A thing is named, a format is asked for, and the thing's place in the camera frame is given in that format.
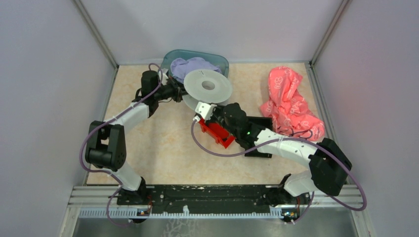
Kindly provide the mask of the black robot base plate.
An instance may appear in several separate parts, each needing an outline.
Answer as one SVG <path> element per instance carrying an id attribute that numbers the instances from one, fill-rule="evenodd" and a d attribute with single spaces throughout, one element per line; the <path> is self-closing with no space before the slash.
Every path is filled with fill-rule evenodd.
<path id="1" fill-rule="evenodd" d="M 292 197 L 279 185 L 152 185 L 117 195 L 118 205 L 144 205 L 153 214 L 267 214 L 308 202 L 308 194 Z"/>

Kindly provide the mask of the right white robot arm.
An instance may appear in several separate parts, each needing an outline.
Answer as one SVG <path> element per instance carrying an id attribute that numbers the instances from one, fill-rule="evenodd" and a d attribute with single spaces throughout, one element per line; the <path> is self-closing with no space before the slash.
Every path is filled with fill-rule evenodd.
<path id="1" fill-rule="evenodd" d="M 280 135 L 251 121 L 238 103 L 226 106 L 211 104 L 207 117 L 233 135 L 243 149 L 277 155 L 306 167 L 306 171 L 284 179 L 283 186 L 278 190 L 278 197 L 283 203 L 292 203 L 298 195 L 316 190 L 338 196 L 347 172 L 352 168 L 334 140 L 324 138 L 313 143 L 304 138 Z"/>

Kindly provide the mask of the grey plastic cable spool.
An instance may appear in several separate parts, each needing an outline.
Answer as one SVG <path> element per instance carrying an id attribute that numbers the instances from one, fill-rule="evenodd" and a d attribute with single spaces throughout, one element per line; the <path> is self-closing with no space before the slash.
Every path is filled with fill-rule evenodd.
<path id="1" fill-rule="evenodd" d="M 209 69 L 189 72 L 184 79 L 184 103 L 194 110 L 199 102 L 225 104 L 233 93 L 231 81 L 223 74 Z"/>

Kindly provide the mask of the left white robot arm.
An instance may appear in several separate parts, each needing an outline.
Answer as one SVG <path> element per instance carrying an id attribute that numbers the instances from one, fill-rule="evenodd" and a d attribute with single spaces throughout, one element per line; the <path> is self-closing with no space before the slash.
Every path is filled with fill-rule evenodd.
<path id="1" fill-rule="evenodd" d="M 89 163 L 113 177 L 136 204 L 148 198 L 145 180 L 127 163 L 126 135 L 138 124 L 152 116 L 164 100 L 181 102 L 186 95 L 184 85 L 166 73 L 147 70 L 142 73 L 141 87 L 130 105 L 106 121 L 93 121 L 83 141 L 82 163 Z"/>

